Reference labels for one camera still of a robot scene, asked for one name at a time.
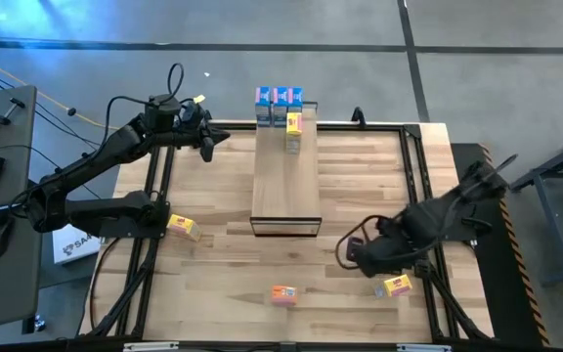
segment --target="blue and white box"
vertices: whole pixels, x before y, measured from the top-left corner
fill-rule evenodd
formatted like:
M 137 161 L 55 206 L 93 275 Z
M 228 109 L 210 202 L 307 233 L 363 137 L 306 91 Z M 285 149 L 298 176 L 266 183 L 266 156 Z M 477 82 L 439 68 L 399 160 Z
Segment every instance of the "blue and white box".
M 273 88 L 273 126 L 285 128 L 288 113 L 288 87 Z
M 288 87 L 288 112 L 303 111 L 303 88 Z
M 255 88 L 255 117 L 258 127 L 271 127 L 271 87 Z

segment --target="wooden tabletop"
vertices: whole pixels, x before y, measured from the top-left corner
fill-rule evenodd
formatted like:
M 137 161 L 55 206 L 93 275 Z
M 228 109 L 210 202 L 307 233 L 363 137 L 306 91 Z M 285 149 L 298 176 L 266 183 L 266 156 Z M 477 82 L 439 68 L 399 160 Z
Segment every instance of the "wooden tabletop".
M 447 128 L 420 126 L 437 197 L 457 184 Z M 176 152 L 168 200 L 172 211 L 194 219 L 203 235 L 198 243 L 176 237 L 160 243 L 144 339 L 430 341 L 420 280 L 410 273 L 412 291 L 376 297 L 374 288 L 387 277 L 367 279 L 343 270 L 333 255 L 336 241 L 364 217 L 394 215 L 409 202 L 396 133 L 319 132 L 323 226 L 315 239 L 253 236 L 254 136 L 255 131 L 232 132 L 210 163 L 197 151 Z M 143 189 L 149 160 L 121 166 L 115 197 Z M 99 319 L 122 292 L 131 246 L 132 241 L 121 241 L 98 277 Z M 445 243 L 445 256 L 455 297 L 477 326 L 493 335 L 473 251 Z M 297 305 L 273 306 L 273 285 L 296 286 Z M 446 331 L 442 301 L 437 304 Z M 88 330 L 86 314 L 80 332 Z

